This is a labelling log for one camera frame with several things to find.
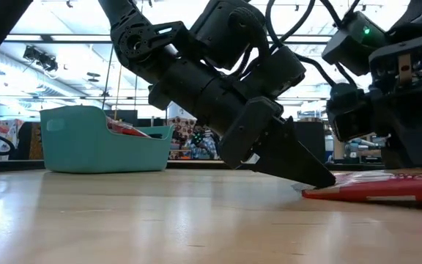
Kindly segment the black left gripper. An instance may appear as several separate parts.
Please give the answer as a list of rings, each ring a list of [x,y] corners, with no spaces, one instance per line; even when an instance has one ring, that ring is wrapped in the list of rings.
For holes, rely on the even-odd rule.
[[[335,184],[335,176],[300,143],[292,119],[265,96],[247,99],[240,83],[273,54],[267,43],[265,18],[246,0],[210,0],[188,29],[182,22],[157,24],[151,55],[160,57],[149,94],[154,106],[174,102],[213,132],[218,154],[239,167],[259,157],[255,172],[316,188]]]

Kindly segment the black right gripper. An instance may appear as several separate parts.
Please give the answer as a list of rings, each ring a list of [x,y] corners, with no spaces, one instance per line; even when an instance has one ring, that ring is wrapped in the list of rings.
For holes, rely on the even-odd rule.
[[[349,12],[322,58],[370,74],[371,91],[399,92],[374,99],[374,132],[388,138],[382,161],[389,169],[422,167],[422,10],[405,12],[387,31]]]

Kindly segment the red popcorn bag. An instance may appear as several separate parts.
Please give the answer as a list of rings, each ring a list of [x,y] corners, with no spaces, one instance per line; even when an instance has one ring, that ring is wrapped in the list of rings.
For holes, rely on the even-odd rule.
[[[133,127],[130,123],[114,120],[110,117],[106,117],[106,122],[108,129],[114,133],[150,138],[148,134]]]
[[[336,173],[336,184],[301,190],[306,199],[345,202],[422,202],[422,169]]]

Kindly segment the teal plastic basket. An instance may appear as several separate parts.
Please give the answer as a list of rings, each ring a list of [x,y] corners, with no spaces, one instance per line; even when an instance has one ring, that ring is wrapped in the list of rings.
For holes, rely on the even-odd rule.
[[[162,171],[171,149],[172,126],[143,127],[144,136],[115,133],[94,106],[63,106],[40,112],[45,168],[66,173]]]

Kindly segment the background work table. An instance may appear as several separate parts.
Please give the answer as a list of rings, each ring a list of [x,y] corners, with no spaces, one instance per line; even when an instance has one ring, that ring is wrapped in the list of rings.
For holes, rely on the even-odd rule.
[[[344,158],[353,164],[380,164],[385,140],[376,136],[355,138],[344,144]]]

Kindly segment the person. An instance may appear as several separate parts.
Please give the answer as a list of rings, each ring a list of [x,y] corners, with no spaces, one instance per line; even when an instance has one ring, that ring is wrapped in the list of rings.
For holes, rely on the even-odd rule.
[[[218,136],[211,130],[196,125],[190,138],[192,159],[218,160],[217,141]]]

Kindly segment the patterned fabric panel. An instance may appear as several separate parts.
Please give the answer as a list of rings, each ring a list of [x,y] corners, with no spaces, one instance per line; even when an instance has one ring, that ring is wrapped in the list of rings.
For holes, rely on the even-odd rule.
[[[194,119],[173,117],[167,120],[167,125],[174,127],[171,140],[169,160],[191,159],[191,139],[196,124]]]

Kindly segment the white cylinder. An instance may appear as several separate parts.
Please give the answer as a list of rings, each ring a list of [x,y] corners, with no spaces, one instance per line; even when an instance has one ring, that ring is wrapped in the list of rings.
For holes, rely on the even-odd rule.
[[[181,117],[183,115],[182,108],[178,106],[176,103],[171,102],[168,107],[168,118],[172,119],[175,117]]]

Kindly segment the black ceiling-mounted device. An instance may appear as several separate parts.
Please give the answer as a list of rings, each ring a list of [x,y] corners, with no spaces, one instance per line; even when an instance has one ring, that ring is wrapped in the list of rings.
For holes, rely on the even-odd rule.
[[[55,56],[49,55],[43,51],[39,51],[34,46],[26,46],[26,49],[23,53],[23,58],[30,62],[34,62],[43,70],[48,72],[57,71],[59,68]]]

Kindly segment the floral cloth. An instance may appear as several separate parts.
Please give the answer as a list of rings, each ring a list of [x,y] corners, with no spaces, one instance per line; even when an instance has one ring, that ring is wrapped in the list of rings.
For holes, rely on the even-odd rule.
[[[18,132],[23,125],[23,120],[0,120],[0,137],[11,141],[15,148],[18,148],[19,136]],[[10,149],[9,145],[0,140],[0,152],[7,152]]]

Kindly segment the black aluminium table frame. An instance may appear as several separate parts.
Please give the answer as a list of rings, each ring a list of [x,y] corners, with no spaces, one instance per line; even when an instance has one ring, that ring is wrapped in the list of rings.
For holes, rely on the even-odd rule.
[[[386,169],[383,164],[332,164],[326,163],[325,166],[331,171],[370,171]],[[222,161],[186,161],[174,160],[168,161],[167,169],[230,169]],[[26,170],[45,169],[43,160],[11,160],[0,161],[0,172],[14,172]]]

